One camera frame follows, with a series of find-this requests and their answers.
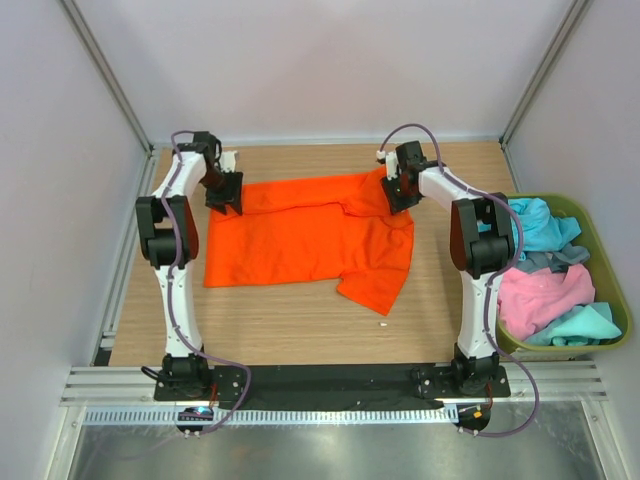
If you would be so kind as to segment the orange t-shirt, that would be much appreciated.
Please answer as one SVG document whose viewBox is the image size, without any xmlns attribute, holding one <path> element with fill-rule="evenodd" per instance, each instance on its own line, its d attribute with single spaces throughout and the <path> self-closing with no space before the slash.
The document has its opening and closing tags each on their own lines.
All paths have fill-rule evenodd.
<svg viewBox="0 0 640 480">
<path fill-rule="evenodd" d="M 388 315 L 408 278 L 415 223 L 391 212 L 385 177 L 378 168 L 244 186 L 241 214 L 209 216 L 204 287 L 336 279 L 341 295 Z"/>
</svg>

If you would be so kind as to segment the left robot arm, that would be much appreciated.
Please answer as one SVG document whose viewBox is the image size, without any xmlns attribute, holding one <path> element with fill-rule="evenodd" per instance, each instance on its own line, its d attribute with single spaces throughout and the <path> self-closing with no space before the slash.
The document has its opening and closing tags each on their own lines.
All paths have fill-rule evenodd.
<svg viewBox="0 0 640 480">
<path fill-rule="evenodd" d="M 202 400 L 214 380 L 195 318 L 192 277 L 199 236 L 190 198 L 201 185 L 207 208 L 241 215 L 243 173 L 236 169 L 237 153 L 225 152 L 209 131 L 178 131 L 171 143 L 168 173 L 153 193 L 135 202 L 141 253 L 158 281 L 166 324 L 161 367 L 142 372 L 156 383 L 158 401 Z"/>
</svg>

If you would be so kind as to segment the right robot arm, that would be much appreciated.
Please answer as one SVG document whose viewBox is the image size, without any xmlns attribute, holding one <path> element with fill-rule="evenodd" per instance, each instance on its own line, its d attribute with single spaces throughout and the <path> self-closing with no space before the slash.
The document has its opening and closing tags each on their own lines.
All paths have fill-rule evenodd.
<svg viewBox="0 0 640 480">
<path fill-rule="evenodd" d="M 393 214 L 425 197 L 450 214 L 449 252 L 463 288 L 450 381 L 459 394 L 477 395 L 496 379 L 500 362 L 495 338 L 497 291 L 503 269 L 516 254 L 507 199 L 501 193 L 480 191 L 443 164 L 429 161 L 418 141 L 393 151 L 381 147 L 376 159 L 386 169 L 381 184 Z"/>
</svg>

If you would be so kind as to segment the light blue t-shirt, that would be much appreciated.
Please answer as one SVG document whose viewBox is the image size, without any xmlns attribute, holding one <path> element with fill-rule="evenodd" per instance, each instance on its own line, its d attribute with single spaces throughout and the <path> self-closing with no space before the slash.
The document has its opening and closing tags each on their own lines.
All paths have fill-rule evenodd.
<svg viewBox="0 0 640 480">
<path fill-rule="evenodd" d="M 512 221 L 515 247 L 523 244 L 520 261 L 526 259 L 527 253 L 560 251 L 582 233 L 575 217 L 554 216 L 548 203 L 541 198 L 511 198 L 508 204 L 517 214 L 522 227 L 523 241 L 520 241 L 517 225 Z"/>
</svg>

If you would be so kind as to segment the pink t-shirt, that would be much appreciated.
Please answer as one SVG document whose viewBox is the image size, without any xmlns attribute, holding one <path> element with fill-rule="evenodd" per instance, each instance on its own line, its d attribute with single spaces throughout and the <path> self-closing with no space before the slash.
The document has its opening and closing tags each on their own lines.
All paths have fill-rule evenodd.
<svg viewBox="0 0 640 480">
<path fill-rule="evenodd" d="M 524 341 L 573 307 L 594 299 L 591 274 L 582 264 L 570 266 L 567 273 L 545 268 L 528 274 L 512 268 L 499 288 L 499 316 L 506 330 Z"/>
</svg>

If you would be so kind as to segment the grey t-shirt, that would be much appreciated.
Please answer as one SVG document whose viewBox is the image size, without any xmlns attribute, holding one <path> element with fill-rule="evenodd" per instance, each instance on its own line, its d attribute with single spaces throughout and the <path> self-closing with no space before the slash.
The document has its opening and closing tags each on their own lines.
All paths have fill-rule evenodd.
<svg viewBox="0 0 640 480">
<path fill-rule="evenodd" d="M 519 261 L 516 268 L 528 274 L 545 268 L 551 273 L 567 273 L 570 266 L 584 264 L 590 257 L 590 252 L 585 247 L 568 243 L 559 251 L 527 252 L 525 259 Z"/>
</svg>

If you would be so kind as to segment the turquoise t-shirt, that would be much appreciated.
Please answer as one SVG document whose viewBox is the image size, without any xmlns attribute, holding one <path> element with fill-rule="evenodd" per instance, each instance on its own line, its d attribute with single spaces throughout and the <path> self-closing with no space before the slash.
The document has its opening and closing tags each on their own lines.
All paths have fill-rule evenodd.
<svg viewBox="0 0 640 480">
<path fill-rule="evenodd" d="M 578 305 L 531 335 L 525 343 L 534 346 L 581 347 L 598 345 L 622 335 L 607 302 Z"/>
</svg>

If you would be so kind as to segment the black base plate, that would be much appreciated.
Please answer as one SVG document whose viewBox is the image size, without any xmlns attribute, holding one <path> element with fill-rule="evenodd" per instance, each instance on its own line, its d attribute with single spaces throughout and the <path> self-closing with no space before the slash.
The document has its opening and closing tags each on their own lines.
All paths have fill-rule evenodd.
<svg viewBox="0 0 640 480">
<path fill-rule="evenodd" d="M 225 410 L 235 404 L 256 411 L 434 410 L 449 399 L 471 401 L 511 394 L 502 367 L 492 380 L 469 388 L 456 384 L 450 366 L 433 363 L 265 365 L 250 370 L 247 375 L 238 367 L 217 366 L 207 373 L 171 376 L 141 368 L 156 382 L 156 401 L 214 401 Z"/>
</svg>

